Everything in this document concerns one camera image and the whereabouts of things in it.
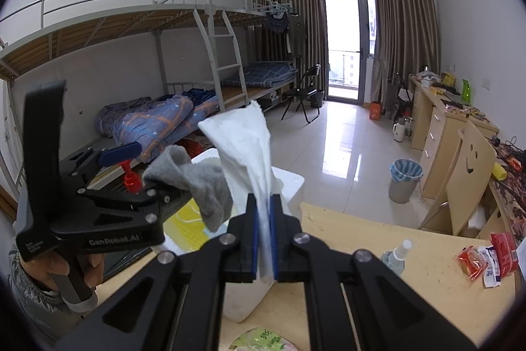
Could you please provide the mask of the person left hand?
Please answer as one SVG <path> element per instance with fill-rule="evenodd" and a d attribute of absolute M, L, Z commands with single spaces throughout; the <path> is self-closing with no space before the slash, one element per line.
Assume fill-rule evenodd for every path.
<path fill-rule="evenodd" d="M 85 284 L 89 288 L 95 288 L 103 282 L 104 259 L 105 254 L 94 254 L 87 257 L 88 268 L 85 270 Z M 20 264 L 33 280 L 52 290 L 58 290 L 54 275 L 67 276 L 70 273 L 68 262 L 53 251 L 41 254 L 29 262 L 21 261 Z"/>

